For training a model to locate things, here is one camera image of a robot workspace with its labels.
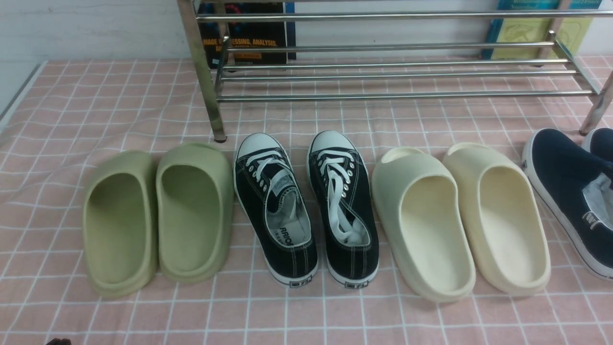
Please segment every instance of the shoelace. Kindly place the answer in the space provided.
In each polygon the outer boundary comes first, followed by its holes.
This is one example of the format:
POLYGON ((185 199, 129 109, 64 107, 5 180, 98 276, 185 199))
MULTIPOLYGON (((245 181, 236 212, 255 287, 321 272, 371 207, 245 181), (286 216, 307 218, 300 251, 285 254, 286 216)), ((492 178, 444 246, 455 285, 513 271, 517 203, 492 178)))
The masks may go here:
POLYGON ((353 168, 355 167, 354 159, 347 152, 334 150, 321 151, 317 159, 320 160, 323 155, 338 156, 338 158, 328 157, 319 161, 321 175, 325 176, 326 171, 328 173, 328 215, 332 233, 345 244, 360 245, 362 244, 362 236, 366 233, 366 228, 357 218, 354 219, 353 224, 349 223, 340 207, 341 198, 346 197, 346 191, 349 190, 349 184, 353 176, 353 172, 345 170, 341 164, 345 162, 345 159, 349 159, 349 167, 353 168))
POLYGON ((264 171, 264 168, 268 164, 279 164, 284 169, 290 170, 284 161, 276 159, 274 158, 274 156, 281 157, 281 154, 277 151, 268 151, 268 152, 263 152, 257 155, 253 155, 249 157, 249 159, 247 159, 246 165, 249 167, 249 172, 250 173, 253 172, 251 176, 256 178, 256 181, 260 183, 260 187, 262 187, 262 189, 264 189, 265 192, 266 192, 267 186, 264 185, 264 180, 262 180, 262 171, 264 171), (251 165, 253 161, 257 161, 258 163, 257 169, 255 169, 255 171, 254 171, 253 165, 251 165))

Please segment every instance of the metal shoe rack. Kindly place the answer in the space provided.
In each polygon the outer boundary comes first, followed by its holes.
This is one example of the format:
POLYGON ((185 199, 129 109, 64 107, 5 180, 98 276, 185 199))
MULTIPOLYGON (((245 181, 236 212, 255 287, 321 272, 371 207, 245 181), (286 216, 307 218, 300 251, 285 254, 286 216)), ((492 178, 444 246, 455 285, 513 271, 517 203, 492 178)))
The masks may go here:
POLYGON ((217 3, 214 15, 197 15, 192 0, 177 0, 196 74, 200 83, 202 97, 207 108, 209 121, 213 129, 215 141, 224 142, 227 136, 219 111, 221 102, 297 102, 297 101, 343 101, 371 99, 425 99, 425 98, 472 98, 472 97, 570 97, 588 96, 593 106, 587 114, 580 133, 587 134, 596 127, 613 99, 613 72, 600 88, 592 82, 584 71, 576 64, 572 54, 556 36, 564 18, 571 17, 613 17, 613 10, 568 10, 571 0, 562 0, 557 10, 513 10, 493 12, 373 12, 373 13, 336 13, 336 14, 225 14, 224 4, 217 3), (549 33, 543 42, 518 43, 445 43, 445 44, 395 44, 395 45, 348 45, 348 46, 311 46, 311 47, 232 47, 228 33, 229 22, 279 22, 279 21, 331 21, 331 20, 429 20, 429 19, 491 19, 491 18, 552 18, 549 33), (215 80, 207 65, 207 59, 202 45, 198 27, 199 22, 217 23, 220 35, 224 38, 221 59, 215 80), (305 53, 305 52, 360 52, 389 50, 433 50, 433 49, 484 49, 484 48, 540 48, 537 59, 531 60, 473 60, 473 61, 432 61, 408 63, 351 63, 351 64, 288 64, 288 65, 258 65, 237 66, 226 64, 232 61, 233 53, 305 53), (553 50, 557 57, 549 59, 553 50), (560 69, 529 69, 529 70, 496 70, 496 71, 460 71, 460 72, 403 72, 385 74, 329 74, 313 76, 253 75, 246 71, 296 70, 296 69, 368 69, 368 68, 409 68, 432 66, 542 66, 558 64, 560 69), (292 82, 320 80, 373 80, 373 79, 416 79, 416 78, 469 78, 469 77, 553 77, 572 76, 580 89, 578 90, 525 90, 525 91, 454 91, 454 92, 420 92, 420 93, 360 93, 333 95, 260 95, 260 96, 224 96, 223 85, 230 82, 292 82))

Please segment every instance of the green slide sandal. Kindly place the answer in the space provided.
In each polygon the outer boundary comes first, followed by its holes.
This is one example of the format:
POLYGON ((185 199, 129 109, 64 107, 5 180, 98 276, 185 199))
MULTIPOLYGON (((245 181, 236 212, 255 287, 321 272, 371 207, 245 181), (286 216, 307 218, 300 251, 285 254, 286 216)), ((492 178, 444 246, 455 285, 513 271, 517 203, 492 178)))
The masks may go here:
POLYGON ((155 170, 148 153, 127 151, 98 166, 85 187, 83 250, 103 297, 140 289, 158 269, 155 170))
POLYGON ((156 177, 159 261, 178 282, 197 282, 226 261, 234 210, 232 169, 216 148, 183 144, 161 160, 156 177))

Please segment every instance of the beige slide sandal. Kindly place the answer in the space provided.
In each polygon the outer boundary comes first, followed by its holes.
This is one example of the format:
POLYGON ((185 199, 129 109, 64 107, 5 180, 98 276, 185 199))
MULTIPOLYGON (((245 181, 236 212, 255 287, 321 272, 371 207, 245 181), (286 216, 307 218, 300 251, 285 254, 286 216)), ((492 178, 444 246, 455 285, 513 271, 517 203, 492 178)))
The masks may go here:
POLYGON ((226 261, 234 210, 226 157, 207 144, 172 149, 160 161, 156 189, 162 272, 179 282, 217 273, 226 261))
POLYGON ((513 295, 542 290, 551 272, 536 201, 524 172, 502 153, 463 143, 443 164, 460 191, 460 212, 479 271, 513 295))
POLYGON ((155 169, 148 153, 123 152, 85 187, 83 250, 91 286, 103 297, 135 292, 158 269, 155 169))
POLYGON ((475 268, 451 173, 410 147, 375 166, 373 199, 406 283, 434 302, 457 301, 474 286, 475 268))

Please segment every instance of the pink grid cloth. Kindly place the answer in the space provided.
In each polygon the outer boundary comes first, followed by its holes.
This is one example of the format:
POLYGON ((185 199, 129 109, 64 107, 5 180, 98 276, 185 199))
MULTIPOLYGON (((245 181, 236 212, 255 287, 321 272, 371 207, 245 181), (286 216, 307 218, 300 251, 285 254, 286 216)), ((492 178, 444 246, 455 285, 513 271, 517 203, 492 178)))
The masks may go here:
MULTIPOLYGON (((613 66, 613 56, 581 61, 600 84, 613 66)), ((526 88, 577 85, 567 78, 476 78, 228 84, 226 91, 526 88)), ((321 220, 305 172, 308 145, 319 131, 345 133, 371 170, 392 147, 414 146, 440 158, 463 141, 490 145, 517 162, 524 142, 539 128, 559 128, 579 139, 575 133, 590 106, 585 98, 231 104, 223 106, 229 138, 214 145, 231 160, 251 133, 277 138, 291 156, 323 254, 321 220)), ((611 115, 602 125, 612 123, 611 115)), ((344 289, 320 260, 310 284, 288 290, 268 272, 249 220, 236 203, 229 256, 213 279, 184 285, 158 274, 138 293, 101 299, 88 284, 83 262, 84 181, 96 165, 122 150, 144 150, 159 158, 183 141, 212 142, 191 61, 44 66, 0 137, 2 344, 39 345, 56 337, 95 345, 613 343, 613 284, 588 273, 544 207, 552 275, 546 290, 530 298, 510 298, 479 276, 469 297, 451 304, 428 302, 404 282, 381 229, 380 269, 366 289, 344 289)))

